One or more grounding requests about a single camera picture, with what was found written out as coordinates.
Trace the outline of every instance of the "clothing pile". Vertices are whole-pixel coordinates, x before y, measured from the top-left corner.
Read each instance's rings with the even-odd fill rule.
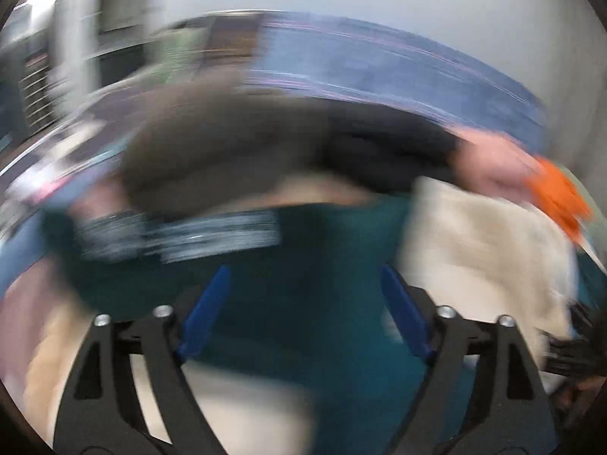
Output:
[[[303,387],[315,454],[378,453],[423,378],[386,328],[386,262],[466,318],[510,314],[539,366],[538,329],[570,337],[570,239],[550,213],[460,189],[459,137],[383,105],[241,83],[219,67],[144,94],[118,169],[36,214],[39,256],[1,303],[0,375],[46,440],[93,314],[142,317],[221,264],[232,287],[197,361]],[[8,331],[34,309],[16,352]]]

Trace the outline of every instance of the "cream towel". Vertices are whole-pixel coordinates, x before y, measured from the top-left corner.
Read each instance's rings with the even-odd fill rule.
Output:
[[[462,316],[517,321],[538,366],[540,330],[569,338],[568,302],[576,298],[574,250],[565,233],[535,207],[462,191],[422,178],[414,189],[398,270],[439,306]]]

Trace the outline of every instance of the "teal shirt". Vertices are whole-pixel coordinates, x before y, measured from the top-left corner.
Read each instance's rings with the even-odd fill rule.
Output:
[[[45,213],[43,228],[83,301],[115,320],[172,303],[219,264],[230,265],[230,295],[198,360],[308,387],[317,400],[313,454],[375,455],[426,371],[382,326],[381,266],[395,257],[409,211],[409,198],[398,196],[361,207],[284,207],[280,246],[174,264],[156,256],[86,261],[66,214]],[[472,379],[463,369],[445,438],[456,433]]]

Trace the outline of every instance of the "metal screw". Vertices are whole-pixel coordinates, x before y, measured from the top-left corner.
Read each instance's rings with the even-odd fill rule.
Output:
[[[497,319],[497,322],[502,325],[502,327],[512,328],[516,326],[517,321],[512,318],[510,315],[502,315]]]
[[[95,320],[93,320],[93,325],[96,327],[105,327],[105,325],[109,325],[112,320],[110,315],[97,315]]]
[[[160,306],[155,307],[152,313],[156,318],[170,317],[173,314],[173,307],[168,304],[161,304]]]
[[[436,313],[441,318],[447,319],[455,318],[455,316],[457,315],[457,313],[451,306],[439,306],[438,308],[436,308]]]

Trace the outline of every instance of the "blue cloth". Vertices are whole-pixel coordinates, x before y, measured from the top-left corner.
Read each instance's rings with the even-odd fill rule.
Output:
[[[57,189],[42,206],[49,209],[69,207],[86,188],[110,169],[111,160],[88,168]],[[0,250],[0,298],[23,272],[46,254],[47,247],[42,236],[41,223],[42,215],[33,214]]]
[[[360,20],[266,16],[250,83],[386,104],[509,133],[545,149],[545,114],[522,84],[430,39]]]

